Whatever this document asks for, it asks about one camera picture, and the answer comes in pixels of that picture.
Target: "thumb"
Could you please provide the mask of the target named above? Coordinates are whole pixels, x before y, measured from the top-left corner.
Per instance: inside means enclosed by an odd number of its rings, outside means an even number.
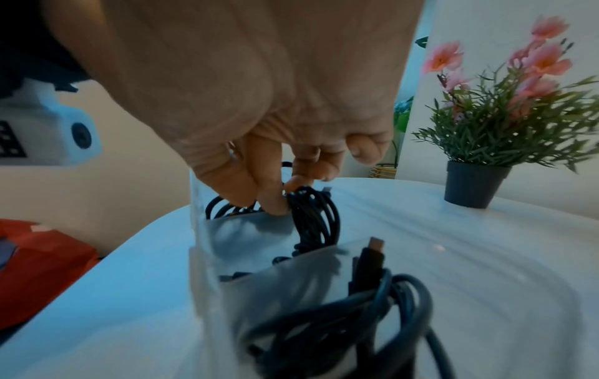
[[[179,153],[202,183],[231,204],[249,207],[256,200],[256,182],[243,164],[230,154],[228,144],[195,145]]]

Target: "white device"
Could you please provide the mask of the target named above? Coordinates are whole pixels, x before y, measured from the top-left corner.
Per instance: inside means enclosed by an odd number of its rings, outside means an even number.
[[[70,166],[101,152],[91,117],[60,104],[53,84],[25,79],[0,99],[0,165]]]

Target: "green leaves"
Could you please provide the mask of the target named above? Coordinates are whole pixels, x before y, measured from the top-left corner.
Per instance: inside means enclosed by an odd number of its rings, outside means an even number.
[[[599,154],[599,142],[589,144],[588,135],[599,134],[599,96],[578,87],[599,82],[588,77],[534,99],[523,110],[512,100],[522,82],[521,70],[509,67],[479,76],[476,88],[443,93],[454,107],[431,108],[434,127],[414,133],[417,140],[439,146],[450,160],[511,167],[538,163],[547,167],[576,164]]]

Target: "table surface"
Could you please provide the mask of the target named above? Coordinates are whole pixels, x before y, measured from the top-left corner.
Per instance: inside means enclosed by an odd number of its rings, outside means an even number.
[[[439,185],[337,179],[370,199],[462,238],[517,252],[557,272],[582,303],[580,378],[599,370],[599,221],[494,199],[488,210],[443,201]],[[343,203],[336,202],[342,209]],[[364,233],[376,230],[365,225]],[[339,243],[355,240],[342,228]],[[189,207],[156,220],[120,246],[0,347],[6,379],[173,378],[199,333],[191,316]]]

